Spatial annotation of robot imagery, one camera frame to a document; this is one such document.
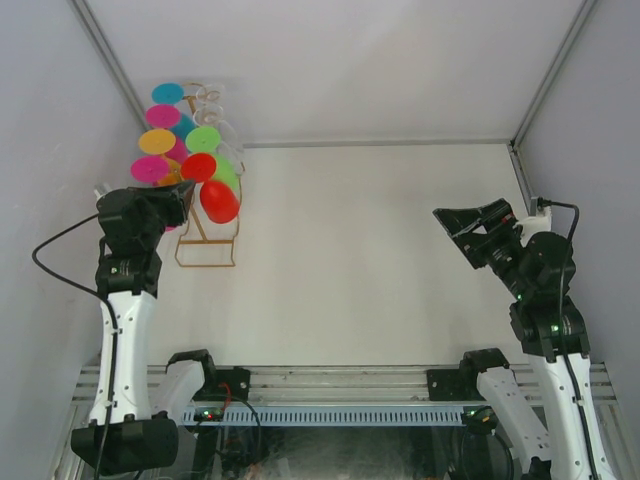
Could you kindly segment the red plastic wine glass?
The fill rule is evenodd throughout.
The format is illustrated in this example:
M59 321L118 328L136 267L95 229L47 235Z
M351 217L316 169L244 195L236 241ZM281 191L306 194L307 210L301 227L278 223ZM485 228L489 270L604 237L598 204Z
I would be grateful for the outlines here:
M226 224L237 217L240 210L239 179L224 156L194 153L182 164L181 175L201 184L200 203L210 221Z

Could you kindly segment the green plastic wine glass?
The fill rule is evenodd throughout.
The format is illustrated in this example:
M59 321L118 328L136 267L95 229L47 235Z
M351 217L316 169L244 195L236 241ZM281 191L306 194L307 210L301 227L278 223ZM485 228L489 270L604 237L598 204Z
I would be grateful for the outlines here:
M181 175L197 183L219 181L238 193L239 175L229 156L218 152L221 142L221 135L214 127L201 126L192 130L185 140L189 155L182 164Z

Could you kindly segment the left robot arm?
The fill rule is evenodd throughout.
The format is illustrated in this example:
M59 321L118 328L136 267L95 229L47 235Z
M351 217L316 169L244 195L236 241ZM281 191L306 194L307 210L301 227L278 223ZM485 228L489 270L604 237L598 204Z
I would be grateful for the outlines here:
M193 181L128 187L97 201L103 231L95 275L103 320L100 375L88 424L71 434L72 451L95 478L171 466L186 406L218 390L219 376L205 349L174 354L156 393L149 393L147 383L162 267L157 247L167 229L187 221L194 190Z

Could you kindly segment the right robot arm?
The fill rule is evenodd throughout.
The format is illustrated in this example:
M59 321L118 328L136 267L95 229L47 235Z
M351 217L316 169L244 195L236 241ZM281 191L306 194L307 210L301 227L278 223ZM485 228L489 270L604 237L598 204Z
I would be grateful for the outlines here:
M516 218L498 199L433 214L474 269L488 267L513 296L511 328L537 376L539 418L498 349L468 351L461 391L483 398L515 449L525 479L612 479L591 393L590 343L584 318L569 296L576 266L573 237L551 229L553 200Z

